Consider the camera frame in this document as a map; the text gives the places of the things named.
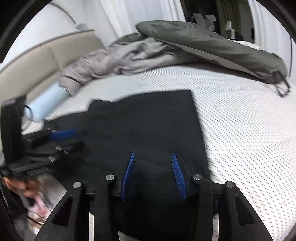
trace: gray blanket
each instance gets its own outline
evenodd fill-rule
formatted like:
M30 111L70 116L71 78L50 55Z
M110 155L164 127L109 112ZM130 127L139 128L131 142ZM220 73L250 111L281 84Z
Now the gray blanket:
M206 61L270 84L287 77L285 64L277 55L235 43L194 23L156 20L141 22L136 28L139 33L124 36L66 67L58 77L60 86L73 95L89 81L111 74L132 75Z

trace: black folded garment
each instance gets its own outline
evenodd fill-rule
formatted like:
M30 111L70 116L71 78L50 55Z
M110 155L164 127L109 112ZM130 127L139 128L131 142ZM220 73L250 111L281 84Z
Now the black folded garment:
M77 129L85 148L57 163L55 177L69 188L83 182L93 193L105 170L124 168L136 156L129 199L115 203L119 231L146 240L184 240L192 222L195 193L179 195L172 154L185 167L186 182L201 174L210 179L202 131L190 91L134 95L115 103L95 100L87 112L47 121L59 131Z

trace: blue rubber tip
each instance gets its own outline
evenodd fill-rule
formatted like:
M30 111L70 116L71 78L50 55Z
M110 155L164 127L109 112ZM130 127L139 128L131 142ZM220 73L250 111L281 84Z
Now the blue rubber tip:
M175 153L172 156L172 168L173 168L173 172L175 175L175 179L176 179L176 183L177 183L177 188L179 191L179 194L181 196L181 198L183 200L186 200L187 198L187 194L186 194L186 182L185 179L183 177L181 168L179 166L177 157L175 155Z
M121 200L125 201L126 195L128 194L130 188L131 188L131 179L132 174L136 166L136 158L135 153L132 153L131 158L128 163L128 167L126 168L126 173L124 174L123 180L122 180L122 190L121 190Z
M64 139L69 139L77 136L77 131L75 129L67 131L58 131L49 135L51 141L60 141Z

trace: beige headboard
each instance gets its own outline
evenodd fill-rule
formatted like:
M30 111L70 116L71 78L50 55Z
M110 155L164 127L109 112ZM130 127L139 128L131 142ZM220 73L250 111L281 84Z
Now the beige headboard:
M30 102L55 82L62 68L100 48L104 45L94 31L83 31L29 49L0 71L0 103L24 94Z

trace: mattress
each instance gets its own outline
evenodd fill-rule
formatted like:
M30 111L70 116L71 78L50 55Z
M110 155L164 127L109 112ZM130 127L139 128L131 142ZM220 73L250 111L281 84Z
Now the mattress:
M235 182L273 240L282 241L296 222L293 88L281 98L273 86L245 73L212 64L170 66L93 81L47 119L87 110L93 99L116 101L138 93L188 89L199 113L212 181ZM218 240L217 215L213 224L213 240Z

